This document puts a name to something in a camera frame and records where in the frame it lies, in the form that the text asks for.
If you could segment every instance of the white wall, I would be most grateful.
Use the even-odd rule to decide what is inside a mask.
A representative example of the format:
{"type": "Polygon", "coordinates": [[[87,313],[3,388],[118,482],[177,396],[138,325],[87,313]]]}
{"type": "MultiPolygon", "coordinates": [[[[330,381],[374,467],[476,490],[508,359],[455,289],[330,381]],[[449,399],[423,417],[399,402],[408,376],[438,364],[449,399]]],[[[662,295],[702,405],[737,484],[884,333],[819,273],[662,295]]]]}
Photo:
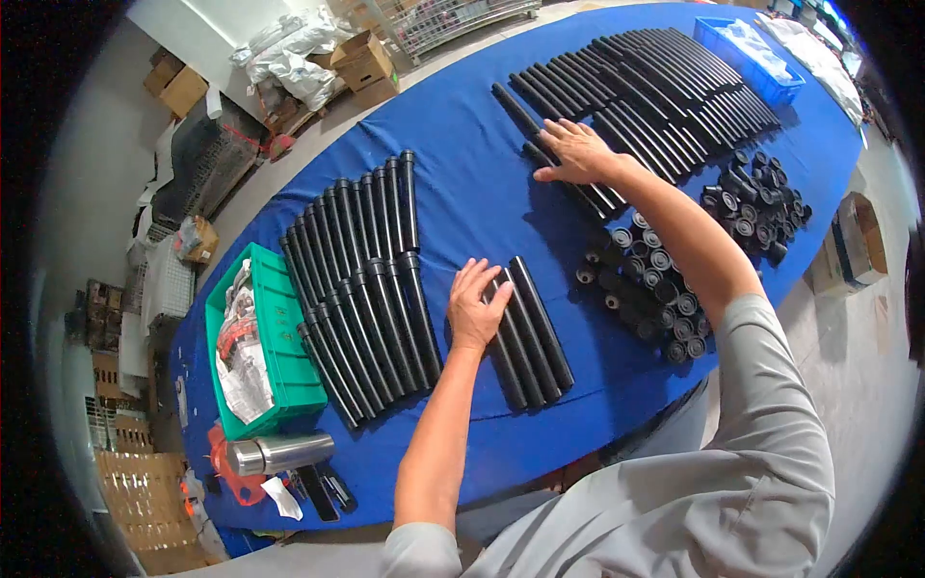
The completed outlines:
{"type": "Polygon", "coordinates": [[[170,111],[142,86],[157,43],[128,20],[74,93],[49,155],[36,236],[52,316],[87,277],[123,285],[135,201],[154,176],[154,143],[170,111]]]}

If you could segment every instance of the man's right hand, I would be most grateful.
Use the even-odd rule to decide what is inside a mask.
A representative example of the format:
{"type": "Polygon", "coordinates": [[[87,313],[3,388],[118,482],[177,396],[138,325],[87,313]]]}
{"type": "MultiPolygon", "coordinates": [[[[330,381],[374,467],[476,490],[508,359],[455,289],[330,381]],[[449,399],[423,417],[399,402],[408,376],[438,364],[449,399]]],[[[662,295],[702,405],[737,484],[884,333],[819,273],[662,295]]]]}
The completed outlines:
{"type": "Polygon", "coordinates": [[[539,138],[559,157],[561,166],[544,166],[533,178],[539,181],[565,180],[579,185],[619,180],[624,170],[642,168],[629,154],[617,154],[585,123],[561,118],[546,125],[539,138]]]}

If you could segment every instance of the stacked tubes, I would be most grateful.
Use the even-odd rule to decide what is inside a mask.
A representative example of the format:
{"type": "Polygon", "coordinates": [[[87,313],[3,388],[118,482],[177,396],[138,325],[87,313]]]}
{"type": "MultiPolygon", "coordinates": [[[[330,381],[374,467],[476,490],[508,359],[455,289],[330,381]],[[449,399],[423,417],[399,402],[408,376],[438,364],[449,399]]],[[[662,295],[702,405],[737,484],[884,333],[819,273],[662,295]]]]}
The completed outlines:
{"type": "Polygon", "coordinates": [[[299,333],[350,429],[437,384],[443,362],[421,289],[414,153],[338,178],[279,238],[299,333]]]}
{"type": "Polygon", "coordinates": [[[491,281],[483,302],[490,302],[505,281],[514,291],[490,344],[501,389],[515,410],[550,405],[572,387],[572,369],[523,257],[511,259],[491,281]]]}
{"type": "MultiPolygon", "coordinates": [[[[674,28],[601,36],[509,78],[541,116],[591,117],[613,150],[631,154],[672,185],[711,157],[781,125],[739,73],[674,28]]],[[[557,165],[536,138],[535,120],[500,84],[491,90],[526,134],[526,156],[536,166],[557,165]]],[[[620,216],[606,187],[567,189],[590,218],[620,216]]]]}

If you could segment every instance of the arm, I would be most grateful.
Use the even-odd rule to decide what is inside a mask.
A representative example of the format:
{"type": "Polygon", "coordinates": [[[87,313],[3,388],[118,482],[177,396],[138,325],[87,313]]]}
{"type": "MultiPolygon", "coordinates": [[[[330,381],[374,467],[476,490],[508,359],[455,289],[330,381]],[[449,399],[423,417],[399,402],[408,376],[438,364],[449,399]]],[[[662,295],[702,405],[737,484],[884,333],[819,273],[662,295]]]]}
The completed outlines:
{"type": "Polygon", "coordinates": [[[546,120],[540,138],[561,166],[540,168],[536,180],[602,182],[619,191],[659,234],[714,327],[740,295],[764,289],[755,267],[735,241],[690,197],[645,170],[632,156],[616,154],[590,127],[546,120]]]}
{"type": "Polygon", "coordinates": [[[399,466],[395,528],[430,522],[455,533],[475,372],[512,293],[506,282],[489,305],[480,301],[500,271],[487,264],[485,259],[470,259],[453,280],[447,307],[453,331],[450,354],[399,466]]]}

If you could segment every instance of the blue tablecloth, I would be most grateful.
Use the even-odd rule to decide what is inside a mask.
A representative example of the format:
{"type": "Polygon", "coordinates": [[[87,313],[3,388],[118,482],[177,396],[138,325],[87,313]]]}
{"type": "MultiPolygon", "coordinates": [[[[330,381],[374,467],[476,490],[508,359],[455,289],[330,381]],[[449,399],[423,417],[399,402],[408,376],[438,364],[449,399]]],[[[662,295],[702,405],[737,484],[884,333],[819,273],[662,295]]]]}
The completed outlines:
{"type": "MultiPolygon", "coordinates": [[[[357,178],[389,154],[417,153],[416,185],[424,291],[438,344],[447,352],[444,315],[453,274],[469,256],[506,264],[522,255],[556,326],[575,375],[558,403],[537,413],[511,415],[491,362],[479,368],[473,399],[461,502],[529,481],[621,436],[678,399],[716,365],[708,355],[681,370],[661,363],[620,328],[598,290],[577,289],[574,269],[583,258],[586,232],[576,209],[554,185],[537,184],[519,155],[524,137],[492,97],[492,82],[509,72],[574,51],[601,34],[641,28],[675,28],[692,34],[695,16],[751,20],[754,10],[730,6],[656,4],[584,12],[494,44],[444,68],[392,99],[327,148],[275,196],[232,243],[197,296],[172,344],[171,378],[185,375],[189,426],[187,456],[199,474],[211,467],[206,432],[217,418],[210,373],[214,354],[205,345],[204,302],[244,246],[255,241],[279,251],[278,237],[305,203],[335,178],[357,178]]],[[[793,109],[781,113],[785,129],[764,137],[761,149],[781,159],[791,185],[815,209],[779,269],[767,264],[764,283],[780,303],[821,245],[861,139],[833,99],[799,63],[766,36],[778,55],[807,84],[793,109]]],[[[711,166],[683,190],[699,195],[719,174],[711,166]]],[[[407,403],[388,419],[349,433],[333,408],[319,419],[290,423],[286,431],[330,433],[333,466],[359,501],[339,523],[322,524],[310,503],[304,518],[281,518],[270,499],[242,507],[227,489],[208,496],[216,524],[242,528],[300,529],[379,523],[392,517],[392,494],[401,456],[426,399],[407,403]]]]}

